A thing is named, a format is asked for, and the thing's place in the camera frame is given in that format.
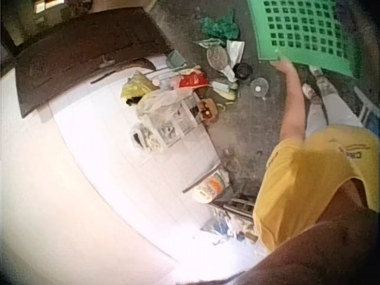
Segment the person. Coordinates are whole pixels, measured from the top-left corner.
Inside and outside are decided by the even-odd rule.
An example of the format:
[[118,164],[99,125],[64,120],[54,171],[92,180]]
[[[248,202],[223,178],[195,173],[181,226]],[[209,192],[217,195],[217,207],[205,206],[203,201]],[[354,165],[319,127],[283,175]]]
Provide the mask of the person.
[[253,213],[270,254],[236,278],[196,284],[377,284],[378,139],[321,69],[310,67],[319,97],[287,58],[271,64],[286,76],[286,106]]

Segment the leg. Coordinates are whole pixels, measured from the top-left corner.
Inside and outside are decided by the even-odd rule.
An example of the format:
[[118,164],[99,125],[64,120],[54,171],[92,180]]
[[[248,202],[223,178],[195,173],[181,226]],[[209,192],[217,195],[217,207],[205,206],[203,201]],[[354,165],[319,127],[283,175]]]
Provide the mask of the leg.
[[311,102],[309,108],[308,122],[306,124],[306,137],[310,137],[315,131],[327,127],[325,114],[322,110],[322,100],[309,84],[302,86],[303,93]]
[[316,78],[316,84],[321,91],[321,96],[327,111],[329,124],[342,124],[350,126],[363,126],[359,118],[351,111],[347,104],[339,96],[336,88],[328,81],[327,78],[322,76],[322,71],[317,68],[311,68]]

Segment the white pants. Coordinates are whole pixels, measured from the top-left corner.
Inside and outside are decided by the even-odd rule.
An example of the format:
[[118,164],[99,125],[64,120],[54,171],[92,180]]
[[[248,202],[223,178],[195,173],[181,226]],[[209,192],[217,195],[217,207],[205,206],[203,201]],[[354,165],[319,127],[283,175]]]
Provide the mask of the white pants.
[[[325,77],[318,77],[316,84],[321,91],[323,103],[326,108],[329,124],[342,124],[350,126],[363,126],[358,117],[351,111],[339,96],[338,91]],[[306,137],[313,132],[326,128],[327,122],[322,105],[311,104],[306,126]]]

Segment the gray concrete floor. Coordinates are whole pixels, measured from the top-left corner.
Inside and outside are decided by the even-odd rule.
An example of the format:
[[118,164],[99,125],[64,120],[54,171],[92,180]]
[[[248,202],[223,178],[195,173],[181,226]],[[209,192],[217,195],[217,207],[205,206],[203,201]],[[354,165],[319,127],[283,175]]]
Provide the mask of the gray concrete floor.
[[[265,164],[278,143],[281,118],[284,109],[284,77],[268,62],[258,62],[255,49],[254,27],[246,0],[158,0],[151,16],[166,37],[189,62],[201,65],[211,78],[217,78],[206,59],[206,50],[193,41],[205,39],[200,30],[200,19],[225,15],[228,8],[235,10],[235,20],[240,28],[240,40],[245,42],[243,61],[252,65],[254,73],[249,80],[241,82],[240,96],[233,105],[220,113],[219,120],[210,126],[209,134],[219,155],[228,148],[241,164],[236,183],[245,181],[250,185],[249,194],[255,195],[264,176]],[[298,66],[302,81],[313,83],[305,66]],[[249,88],[251,79],[264,77],[270,83],[267,100],[255,98]],[[331,74],[329,79],[344,94],[344,100],[356,112],[360,106],[353,96],[352,81]],[[224,103],[219,95],[210,94],[217,103]]]

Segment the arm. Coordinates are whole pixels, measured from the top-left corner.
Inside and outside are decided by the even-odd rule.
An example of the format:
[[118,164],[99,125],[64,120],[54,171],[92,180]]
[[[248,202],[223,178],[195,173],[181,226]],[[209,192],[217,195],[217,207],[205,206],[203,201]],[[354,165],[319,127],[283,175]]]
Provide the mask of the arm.
[[297,70],[285,57],[279,62],[271,62],[277,70],[286,76],[285,113],[281,124],[280,141],[292,138],[305,139],[305,102]]

